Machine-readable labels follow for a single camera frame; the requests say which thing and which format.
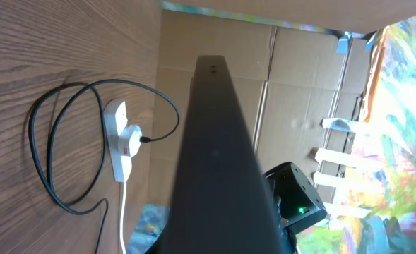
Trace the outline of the Samsung Galaxy smartphone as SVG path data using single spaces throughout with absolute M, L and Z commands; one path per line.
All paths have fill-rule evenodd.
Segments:
M 158 253 L 292 253 L 222 56 L 200 56 Z

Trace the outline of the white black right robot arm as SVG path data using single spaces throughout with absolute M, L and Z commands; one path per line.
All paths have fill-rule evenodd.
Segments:
M 268 181 L 284 253 L 297 252 L 296 235 L 327 216 L 317 190 L 296 164 L 284 162 L 263 174 Z

